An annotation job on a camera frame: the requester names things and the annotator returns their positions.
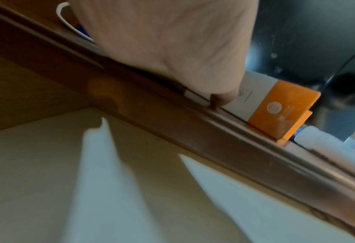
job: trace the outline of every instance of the orange and white box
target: orange and white box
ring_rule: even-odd
[[[209,94],[198,94],[209,100]],[[194,95],[185,92],[187,98]],[[238,97],[223,109],[276,140],[288,140],[312,114],[309,109],[319,97],[318,91],[246,71]]]

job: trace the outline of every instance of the white handle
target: white handle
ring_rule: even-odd
[[[85,34],[81,33],[80,31],[78,31],[77,29],[75,29],[72,25],[70,25],[63,17],[62,17],[62,10],[65,7],[68,7],[70,4],[68,2],[62,2],[61,4],[59,4],[56,8],[56,15],[59,17],[59,19],[63,22],[63,24],[65,24],[68,28],[70,28],[72,31],[74,31],[75,33],[77,33],[78,35],[80,35],[81,37],[94,42],[94,40],[88,36],[86,36]]]

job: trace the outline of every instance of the white circle logo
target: white circle logo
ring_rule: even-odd
[[[270,114],[276,115],[281,112],[281,104],[279,102],[271,102],[267,105],[267,111]]]

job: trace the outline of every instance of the white bottle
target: white bottle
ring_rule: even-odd
[[[309,126],[296,135],[295,142],[355,174],[355,149],[329,133]]]

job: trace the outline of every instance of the human hand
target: human hand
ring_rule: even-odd
[[[258,0],[69,0],[88,34],[110,58],[233,100]]]

